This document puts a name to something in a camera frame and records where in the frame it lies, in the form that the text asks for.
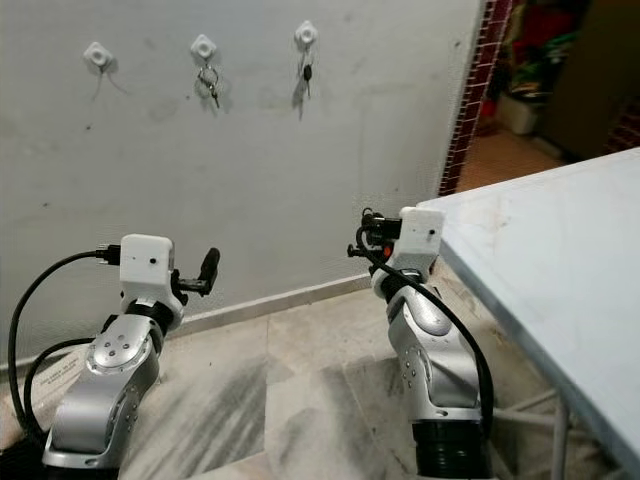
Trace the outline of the white plastic table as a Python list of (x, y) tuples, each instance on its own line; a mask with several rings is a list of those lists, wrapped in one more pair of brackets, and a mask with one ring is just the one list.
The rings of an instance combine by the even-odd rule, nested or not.
[(640, 480), (640, 147), (428, 206), (444, 261)]

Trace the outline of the dark brown wooden door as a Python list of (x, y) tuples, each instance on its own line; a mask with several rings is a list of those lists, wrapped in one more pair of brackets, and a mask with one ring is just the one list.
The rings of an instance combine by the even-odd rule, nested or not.
[(591, 0), (540, 136), (577, 161), (640, 147), (640, 0)]

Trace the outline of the red green potted plant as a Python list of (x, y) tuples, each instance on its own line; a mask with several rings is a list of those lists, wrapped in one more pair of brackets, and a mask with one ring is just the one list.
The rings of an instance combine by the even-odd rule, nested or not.
[(518, 0), (509, 18), (508, 95), (547, 101), (593, 0)]

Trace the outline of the white adhesive wall hook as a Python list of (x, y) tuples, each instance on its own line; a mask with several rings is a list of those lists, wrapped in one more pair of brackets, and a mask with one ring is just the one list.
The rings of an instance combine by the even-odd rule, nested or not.
[(105, 76), (114, 63), (114, 55), (105, 49), (100, 42), (91, 42), (87, 49), (83, 51), (82, 58), (96, 70), (100, 76)]
[(210, 40), (210, 37), (206, 35), (197, 35), (195, 41), (189, 46), (189, 51), (192, 55), (195, 55), (202, 64), (209, 64), (216, 52), (218, 52), (218, 46), (214, 41)]
[(303, 51), (310, 50), (312, 45), (317, 41), (317, 29), (310, 20), (303, 20), (300, 26), (294, 31), (294, 42), (298, 49)]

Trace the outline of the white plant pot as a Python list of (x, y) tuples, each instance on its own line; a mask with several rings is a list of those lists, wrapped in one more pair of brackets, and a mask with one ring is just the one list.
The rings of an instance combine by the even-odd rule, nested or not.
[(515, 134), (531, 134), (535, 131), (541, 110), (548, 101), (549, 96), (541, 93), (531, 97), (502, 93), (499, 96), (495, 118), (507, 131)]

